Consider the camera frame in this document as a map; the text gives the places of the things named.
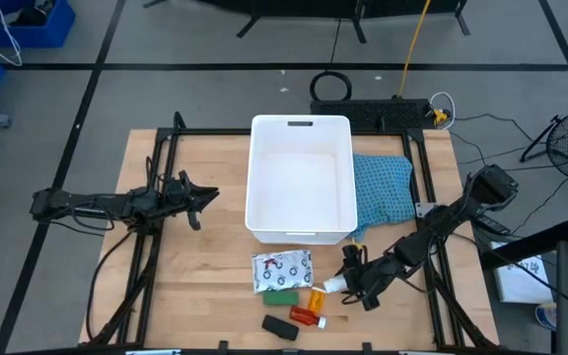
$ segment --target blue checkered towel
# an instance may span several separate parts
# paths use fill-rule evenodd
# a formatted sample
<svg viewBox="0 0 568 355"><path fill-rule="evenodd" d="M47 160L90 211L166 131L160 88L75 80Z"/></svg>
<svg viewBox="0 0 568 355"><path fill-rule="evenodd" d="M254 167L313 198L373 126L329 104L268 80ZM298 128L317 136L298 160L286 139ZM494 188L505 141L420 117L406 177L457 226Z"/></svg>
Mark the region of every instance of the blue checkered towel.
<svg viewBox="0 0 568 355"><path fill-rule="evenodd" d="M415 217L409 192L412 169L404 157L354 155L359 225L350 238L361 242L372 226Z"/></svg>

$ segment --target wooden table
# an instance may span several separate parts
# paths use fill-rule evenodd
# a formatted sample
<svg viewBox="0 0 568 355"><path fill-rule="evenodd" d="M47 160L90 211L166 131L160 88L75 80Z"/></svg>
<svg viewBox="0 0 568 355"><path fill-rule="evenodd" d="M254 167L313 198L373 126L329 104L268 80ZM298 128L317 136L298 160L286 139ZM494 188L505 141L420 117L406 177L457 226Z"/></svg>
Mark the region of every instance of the wooden table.
<svg viewBox="0 0 568 355"><path fill-rule="evenodd" d="M144 160L151 155L154 137L154 130L130 132L117 192L145 184ZM425 137L438 202L453 202L461 196L462 184L449 133L425 131ZM399 137L355 136L353 146L361 154L403 155ZM416 145L412 144L411 149L421 198L426 201ZM267 308L261 296L253 293L250 255L300 246L261 244L245 227L248 158L248 135L180 137L174 174L186 170L194 183L218 186L221 195L199 216L201 231L192 231L185 215L165 222L146 347L216 348L220 340L228 340L233 349L356 350L361 349L362 342L371 342L375 350L434 349L427 297L399 280L380 296L381 306L372 312L365 312L361 305L341 305L342 295L328 295L322 310L327 317L326 329L299 324L295 342L261 329L265 315L286 320L289 308ZM365 238L370 258L378 257L396 239L414 230L412 221L370 229ZM468 224L458 232L472 236ZM102 254L124 234L121 224L106 233ZM92 311L94 332L100 330L124 297L134 241L131 238L120 247L100 272ZM313 253L317 281L339 269L345 243L308 247ZM475 246L450 237L447 251L460 304L483 333L498 342ZM410 281L425 288L421 270ZM310 292L301 290L300 294L304 307ZM446 341L452 343L448 310L439 299ZM134 338L137 318L131 318L129 339ZM86 340L84 331L81 340Z"/></svg>

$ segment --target green block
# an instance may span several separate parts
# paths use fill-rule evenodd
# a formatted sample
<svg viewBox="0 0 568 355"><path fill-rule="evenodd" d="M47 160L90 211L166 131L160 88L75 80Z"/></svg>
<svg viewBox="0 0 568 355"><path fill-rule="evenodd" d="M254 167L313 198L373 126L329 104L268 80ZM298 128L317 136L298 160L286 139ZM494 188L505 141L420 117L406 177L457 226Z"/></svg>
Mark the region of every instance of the green block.
<svg viewBox="0 0 568 355"><path fill-rule="evenodd" d="M297 291L267 291L262 292L262 302L265 306L297 306L300 295Z"/></svg>

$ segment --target white plastic bin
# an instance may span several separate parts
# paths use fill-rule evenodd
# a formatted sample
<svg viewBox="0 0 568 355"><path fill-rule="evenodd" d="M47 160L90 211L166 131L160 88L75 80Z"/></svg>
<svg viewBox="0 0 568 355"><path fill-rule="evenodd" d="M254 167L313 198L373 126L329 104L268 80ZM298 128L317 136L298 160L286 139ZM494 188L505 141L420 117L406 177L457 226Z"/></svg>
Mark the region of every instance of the white plastic bin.
<svg viewBox="0 0 568 355"><path fill-rule="evenodd" d="M245 223L259 241L337 244L357 226L349 120L254 117L247 185Z"/></svg>

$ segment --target gray floor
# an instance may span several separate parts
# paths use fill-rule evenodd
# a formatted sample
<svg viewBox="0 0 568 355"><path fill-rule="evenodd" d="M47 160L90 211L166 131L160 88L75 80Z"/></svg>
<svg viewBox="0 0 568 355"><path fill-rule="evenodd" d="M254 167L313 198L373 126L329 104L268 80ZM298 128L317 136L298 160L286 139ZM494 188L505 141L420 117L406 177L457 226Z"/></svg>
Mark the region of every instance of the gray floor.
<svg viewBox="0 0 568 355"><path fill-rule="evenodd" d="M77 22L61 49L24 51L28 63L94 63L116 0L70 0ZM262 19L244 39L235 33L247 17L184 0L142 9L128 0L108 63L325 62L333 20ZM568 1L550 0L568 41ZM566 64L536 0L470 0L464 11L472 32L464 36L450 15L433 15L423 26L417 63ZM363 22L369 43L360 44L344 22L335 62L404 60L417 17ZM169 125L180 110L190 127L248 127L259 113L308 113L308 85L317 71L105 71L100 76L78 142L65 189L112 191L127 133L133 128ZM399 71L346 71L354 99L395 94ZM0 112L14 117L0 129L0 324L36 224L27 213L32 193L49 186L60 162L91 72L9 71L0 84ZM326 81L320 91L338 98L340 87ZM413 71L404 96L453 95L460 117L491 112L516 119L536 136L555 114L568 113L568 71ZM482 118L458 122L454 132L478 144L485 155L530 142L514 126ZM478 157L454 139L458 160ZM521 167L518 154L492 159ZM548 164L546 158L526 166ZM463 175L479 163L460 165ZM513 172L521 193L497 220L518 226L564 180L555 169ZM518 234L528 235L568 219L568 182L533 215ZM35 277L9 351L76 344L101 240L50 228ZM549 334L535 325L531 306L504 305L490 287L502 342L510 348L547 351Z"/></svg>

